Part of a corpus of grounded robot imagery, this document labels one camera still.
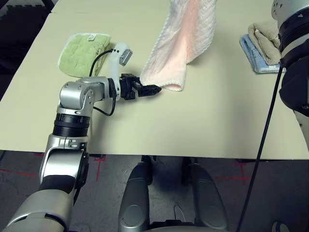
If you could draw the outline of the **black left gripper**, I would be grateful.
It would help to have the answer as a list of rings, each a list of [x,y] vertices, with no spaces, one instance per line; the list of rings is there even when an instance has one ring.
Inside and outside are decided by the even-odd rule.
[[[156,85],[142,86],[140,78],[130,73],[122,73],[120,76],[121,98],[124,100],[134,100],[136,92],[139,97],[154,96],[158,94],[162,88]]]

